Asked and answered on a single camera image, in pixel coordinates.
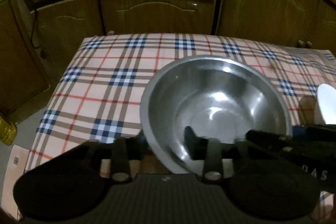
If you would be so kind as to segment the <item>medium steel bowl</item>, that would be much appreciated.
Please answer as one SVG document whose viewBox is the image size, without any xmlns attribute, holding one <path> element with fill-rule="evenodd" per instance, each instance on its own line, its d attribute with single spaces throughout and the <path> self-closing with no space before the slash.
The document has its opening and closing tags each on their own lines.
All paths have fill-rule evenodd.
<svg viewBox="0 0 336 224">
<path fill-rule="evenodd" d="M 249 130 L 292 134 L 288 108 L 271 82 L 220 56 L 189 56 L 165 65 L 147 84 L 139 113 L 151 150 L 177 174 L 203 169 L 187 151 L 186 127 L 198 137 L 229 144 Z"/>
</svg>

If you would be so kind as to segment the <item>plaid tablecloth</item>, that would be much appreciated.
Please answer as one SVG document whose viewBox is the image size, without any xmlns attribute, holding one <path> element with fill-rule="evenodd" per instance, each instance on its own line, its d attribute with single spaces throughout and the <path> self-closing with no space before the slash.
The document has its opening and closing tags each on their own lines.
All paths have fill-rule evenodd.
<svg viewBox="0 0 336 224">
<path fill-rule="evenodd" d="M 140 104 L 153 76 L 189 56 L 246 64 L 280 92 L 292 125 L 315 124 L 321 84 L 335 87 L 326 50 L 222 36 L 138 34 L 86 38 L 37 129 L 27 172 L 13 194 L 22 223 L 313 223 L 323 192 L 306 176 L 266 173 L 245 136 L 222 143 L 223 178 L 169 171 L 151 150 L 130 161 L 132 182 L 110 179 L 113 142 L 142 129 Z"/>
</svg>

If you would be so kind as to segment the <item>white shallow bowl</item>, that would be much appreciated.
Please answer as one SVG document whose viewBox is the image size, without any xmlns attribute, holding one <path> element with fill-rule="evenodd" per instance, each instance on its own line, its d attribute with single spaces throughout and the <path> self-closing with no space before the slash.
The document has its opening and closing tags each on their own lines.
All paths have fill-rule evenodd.
<svg viewBox="0 0 336 224">
<path fill-rule="evenodd" d="M 336 124 L 336 90 L 331 85 L 321 84 L 317 89 L 314 122 L 315 124 Z"/>
</svg>

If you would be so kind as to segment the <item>cooking oil bottle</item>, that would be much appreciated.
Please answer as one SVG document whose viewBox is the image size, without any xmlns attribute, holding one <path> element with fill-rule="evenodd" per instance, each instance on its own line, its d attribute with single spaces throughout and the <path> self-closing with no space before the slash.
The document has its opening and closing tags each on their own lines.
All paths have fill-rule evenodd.
<svg viewBox="0 0 336 224">
<path fill-rule="evenodd" d="M 3 116 L 0 116 L 0 139 L 1 139 L 1 142 L 5 145 L 12 145 L 16 136 L 17 136 L 16 125 L 12 121 L 8 120 L 7 118 L 4 118 Z"/>
</svg>

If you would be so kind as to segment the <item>brown wooden cabinet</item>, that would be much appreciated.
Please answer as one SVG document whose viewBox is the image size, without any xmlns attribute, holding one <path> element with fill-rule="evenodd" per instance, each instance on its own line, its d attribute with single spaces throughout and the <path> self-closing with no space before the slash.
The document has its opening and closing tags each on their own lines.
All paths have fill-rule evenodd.
<svg viewBox="0 0 336 224">
<path fill-rule="evenodd" d="M 85 38 L 162 32 L 335 51 L 335 0 L 1 0 L 1 114 L 41 109 Z"/>
</svg>

